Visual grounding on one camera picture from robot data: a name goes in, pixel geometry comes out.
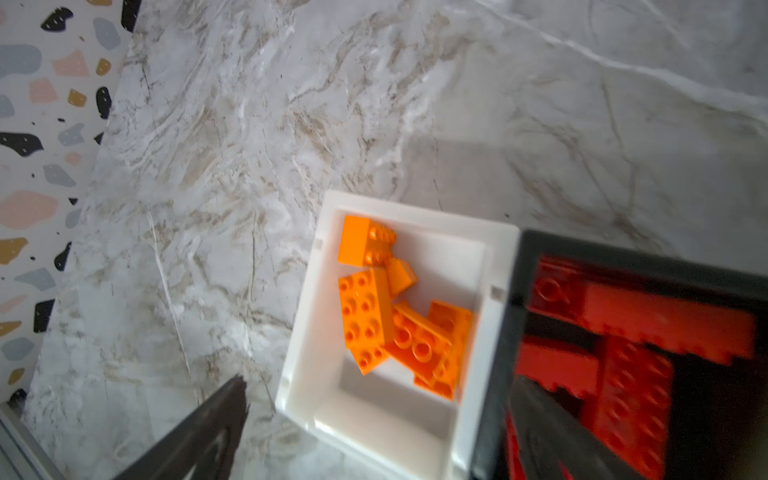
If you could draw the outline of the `red long brick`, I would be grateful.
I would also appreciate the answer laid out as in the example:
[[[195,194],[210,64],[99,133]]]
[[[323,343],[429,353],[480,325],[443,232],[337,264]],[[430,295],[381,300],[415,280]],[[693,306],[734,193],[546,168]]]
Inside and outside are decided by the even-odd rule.
[[[590,283],[581,326],[677,354],[728,365],[755,354],[756,319],[749,312]]]
[[[620,337],[598,346],[596,395],[581,423],[647,479],[665,473],[674,368],[665,356]]]

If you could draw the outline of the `orange brick vertical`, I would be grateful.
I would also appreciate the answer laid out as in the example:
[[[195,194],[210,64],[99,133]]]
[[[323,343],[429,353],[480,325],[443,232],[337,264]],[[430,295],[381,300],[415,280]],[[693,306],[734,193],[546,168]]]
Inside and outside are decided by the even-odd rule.
[[[389,227],[369,218],[346,215],[342,227],[338,261],[354,267],[386,265],[393,257],[397,235]]]

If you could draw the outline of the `red square brick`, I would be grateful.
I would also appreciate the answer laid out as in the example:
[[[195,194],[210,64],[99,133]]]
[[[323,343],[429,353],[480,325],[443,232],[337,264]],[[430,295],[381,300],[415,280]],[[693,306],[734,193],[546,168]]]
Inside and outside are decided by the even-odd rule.
[[[525,336],[519,346],[514,373],[537,382],[547,391],[564,389],[585,399],[597,392],[599,361],[574,345]]]

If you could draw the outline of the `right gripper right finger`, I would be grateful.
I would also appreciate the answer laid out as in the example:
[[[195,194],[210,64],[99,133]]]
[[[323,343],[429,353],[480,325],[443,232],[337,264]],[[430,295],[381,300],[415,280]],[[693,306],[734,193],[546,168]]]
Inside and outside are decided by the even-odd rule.
[[[526,478],[563,479],[566,474],[574,479],[642,477],[533,380],[513,380],[510,407]]]

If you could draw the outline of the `orange long brick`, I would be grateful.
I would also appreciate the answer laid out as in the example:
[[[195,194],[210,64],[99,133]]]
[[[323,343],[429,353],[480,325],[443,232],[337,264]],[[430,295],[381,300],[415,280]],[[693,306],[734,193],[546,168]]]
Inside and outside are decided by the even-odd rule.
[[[440,363],[439,340],[448,341],[448,330],[417,313],[402,300],[393,305],[395,332],[384,349],[411,372],[430,376]]]

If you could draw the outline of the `orange square brick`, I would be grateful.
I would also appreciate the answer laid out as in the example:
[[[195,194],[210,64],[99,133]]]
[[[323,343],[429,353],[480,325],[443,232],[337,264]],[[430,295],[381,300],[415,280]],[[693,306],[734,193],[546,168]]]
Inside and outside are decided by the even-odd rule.
[[[440,363],[432,374],[416,374],[413,383],[442,398],[453,400],[462,375],[463,356],[473,323],[473,314],[465,308],[433,300],[427,319],[446,327],[449,340],[438,341]]]
[[[405,290],[418,282],[411,265],[399,258],[392,258],[385,267],[389,292],[392,298],[397,297]]]

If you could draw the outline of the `red long brick bottom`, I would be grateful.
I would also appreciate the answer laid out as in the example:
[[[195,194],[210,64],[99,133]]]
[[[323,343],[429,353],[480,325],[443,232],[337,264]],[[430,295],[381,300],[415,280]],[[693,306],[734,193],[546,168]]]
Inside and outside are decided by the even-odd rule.
[[[756,319],[749,312],[590,283],[581,326],[677,354],[728,365],[755,354]]]

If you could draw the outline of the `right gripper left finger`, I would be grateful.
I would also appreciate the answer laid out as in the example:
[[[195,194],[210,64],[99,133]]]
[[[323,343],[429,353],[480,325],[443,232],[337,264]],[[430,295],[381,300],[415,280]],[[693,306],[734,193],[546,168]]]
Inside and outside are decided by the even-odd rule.
[[[248,417],[247,382],[236,375],[119,479],[227,479]]]

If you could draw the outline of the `orange brick horizontal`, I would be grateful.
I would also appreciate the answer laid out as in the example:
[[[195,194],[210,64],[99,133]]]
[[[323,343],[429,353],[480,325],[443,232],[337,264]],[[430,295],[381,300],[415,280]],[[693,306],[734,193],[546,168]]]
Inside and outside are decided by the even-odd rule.
[[[388,359],[393,341],[392,297],[383,268],[369,268],[338,280],[346,348],[363,375]]]

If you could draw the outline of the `red brick top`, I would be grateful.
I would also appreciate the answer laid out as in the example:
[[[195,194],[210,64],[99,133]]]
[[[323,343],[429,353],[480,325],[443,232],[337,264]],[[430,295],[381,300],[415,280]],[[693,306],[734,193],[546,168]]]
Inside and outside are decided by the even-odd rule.
[[[579,324],[591,274],[565,260],[543,257],[538,261],[528,310],[549,318]]]

